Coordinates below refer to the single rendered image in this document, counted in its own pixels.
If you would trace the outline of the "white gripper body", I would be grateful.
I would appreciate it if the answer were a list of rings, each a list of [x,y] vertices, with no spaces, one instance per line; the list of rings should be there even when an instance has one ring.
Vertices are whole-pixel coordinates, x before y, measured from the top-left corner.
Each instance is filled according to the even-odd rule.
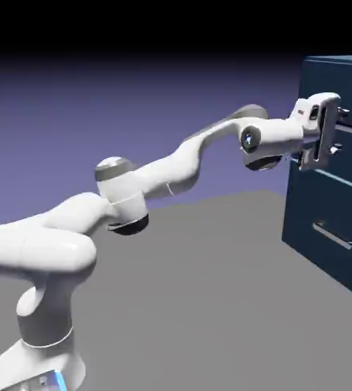
[[[334,143],[341,97],[333,92],[322,92],[301,100],[298,109],[303,130],[299,169],[315,170],[328,165]]]

